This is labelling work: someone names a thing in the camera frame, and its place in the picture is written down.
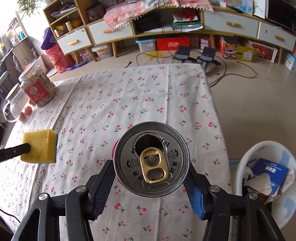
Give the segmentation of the orange tangerine right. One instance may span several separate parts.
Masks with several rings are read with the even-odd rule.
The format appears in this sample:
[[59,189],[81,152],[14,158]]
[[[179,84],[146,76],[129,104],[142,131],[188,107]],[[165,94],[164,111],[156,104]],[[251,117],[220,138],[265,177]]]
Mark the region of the orange tangerine right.
[[30,116],[32,114],[32,108],[30,106],[26,106],[24,109],[25,116]]

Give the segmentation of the white snack wrapper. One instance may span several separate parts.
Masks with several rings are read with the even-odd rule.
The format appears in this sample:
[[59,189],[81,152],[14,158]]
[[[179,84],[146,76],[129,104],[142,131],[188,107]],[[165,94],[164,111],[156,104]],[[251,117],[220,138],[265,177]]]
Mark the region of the white snack wrapper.
[[247,180],[245,185],[259,195],[264,204],[282,196],[295,182],[295,170],[283,166],[266,165],[255,168],[257,174]]

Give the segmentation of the long tv cabinet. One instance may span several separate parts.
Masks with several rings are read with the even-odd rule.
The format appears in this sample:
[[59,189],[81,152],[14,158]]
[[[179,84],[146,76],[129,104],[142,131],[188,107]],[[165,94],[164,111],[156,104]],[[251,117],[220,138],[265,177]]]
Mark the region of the long tv cabinet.
[[280,51],[293,51],[295,47],[294,31],[257,16],[239,13],[229,6],[212,5],[213,12],[159,7],[111,31],[103,19],[105,14],[96,20],[89,18],[88,12],[95,6],[94,1],[71,1],[70,5],[66,13],[59,17],[55,17],[54,13],[63,8],[62,1],[53,1],[44,8],[50,30],[64,54],[130,38],[165,34],[206,34],[212,46],[215,45],[214,37],[223,35],[257,40],[276,46]]

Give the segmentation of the grey handheld device left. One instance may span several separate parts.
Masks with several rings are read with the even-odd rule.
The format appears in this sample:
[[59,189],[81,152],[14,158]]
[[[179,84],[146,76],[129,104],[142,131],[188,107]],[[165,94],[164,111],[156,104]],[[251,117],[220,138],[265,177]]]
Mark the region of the grey handheld device left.
[[184,63],[189,59],[190,52],[191,52],[190,46],[179,46],[174,56],[172,57],[172,59],[177,60],[180,63]]

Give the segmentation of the seed jar red label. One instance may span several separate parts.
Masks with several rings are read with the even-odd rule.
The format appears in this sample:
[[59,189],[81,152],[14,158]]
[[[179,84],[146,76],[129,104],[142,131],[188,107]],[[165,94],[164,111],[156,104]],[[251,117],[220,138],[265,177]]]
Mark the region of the seed jar red label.
[[32,62],[19,76],[20,87],[39,108],[48,104],[56,95],[57,87],[49,80],[41,65]]

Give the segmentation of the pink cloth on cabinet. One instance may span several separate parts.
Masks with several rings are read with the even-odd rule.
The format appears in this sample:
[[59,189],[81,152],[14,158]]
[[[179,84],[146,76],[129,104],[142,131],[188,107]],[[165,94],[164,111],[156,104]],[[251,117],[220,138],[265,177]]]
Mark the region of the pink cloth on cabinet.
[[133,3],[124,2],[108,8],[103,19],[109,30],[114,31],[149,11],[165,6],[214,11],[210,1],[135,1]]

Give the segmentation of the white trash bin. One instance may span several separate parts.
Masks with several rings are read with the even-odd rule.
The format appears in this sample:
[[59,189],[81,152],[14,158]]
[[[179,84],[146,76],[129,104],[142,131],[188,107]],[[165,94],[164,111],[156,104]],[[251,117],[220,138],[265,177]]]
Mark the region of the white trash bin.
[[295,157],[282,144],[263,141],[251,147],[240,160],[234,194],[255,192],[283,228],[295,213]]

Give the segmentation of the yellow green sponge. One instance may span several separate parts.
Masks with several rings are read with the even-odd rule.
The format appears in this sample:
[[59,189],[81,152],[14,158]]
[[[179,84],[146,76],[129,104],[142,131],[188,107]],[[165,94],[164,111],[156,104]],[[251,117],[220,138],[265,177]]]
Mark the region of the yellow green sponge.
[[34,164],[55,163],[57,140],[58,135],[50,129],[24,133],[22,143],[29,144],[31,149],[20,156],[21,161]]

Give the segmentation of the lion dance cardboard box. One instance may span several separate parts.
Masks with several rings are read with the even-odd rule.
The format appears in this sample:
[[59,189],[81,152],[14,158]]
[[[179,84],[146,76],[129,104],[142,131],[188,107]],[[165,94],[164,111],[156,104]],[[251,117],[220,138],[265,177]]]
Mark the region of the lion dance cardboard box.
[[252,62],[255,49],[248,41],[221,36],[219,51],[224,59]]

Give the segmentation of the blue carton in bin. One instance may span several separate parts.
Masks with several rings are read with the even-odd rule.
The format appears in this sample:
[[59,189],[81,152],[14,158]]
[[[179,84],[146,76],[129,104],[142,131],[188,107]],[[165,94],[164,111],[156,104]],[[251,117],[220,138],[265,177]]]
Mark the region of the blue carton in bin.
[[266,196],[276,196],[287,177],[289,168],[263,158],[251,168],[253,177],[247,186]]

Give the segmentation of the red gift box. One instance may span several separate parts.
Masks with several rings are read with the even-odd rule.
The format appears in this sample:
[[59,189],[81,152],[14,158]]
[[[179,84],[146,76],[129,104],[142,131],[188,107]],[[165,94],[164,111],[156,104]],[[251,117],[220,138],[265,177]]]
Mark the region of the red gift box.
[[156,39],[159,51],[177,50],[180,46],[190,46],[190,38],[162,38]]

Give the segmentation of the crushed red soda can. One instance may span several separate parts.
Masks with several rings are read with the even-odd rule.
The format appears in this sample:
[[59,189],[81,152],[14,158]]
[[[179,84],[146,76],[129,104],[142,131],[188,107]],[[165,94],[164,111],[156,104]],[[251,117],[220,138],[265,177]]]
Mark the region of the crushed red soda can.
[[178,189],[190,165],[184,138],[157,121],[139,123],[126,131],[114,145],[112,159],[121,185],[148,198],[163,197]]

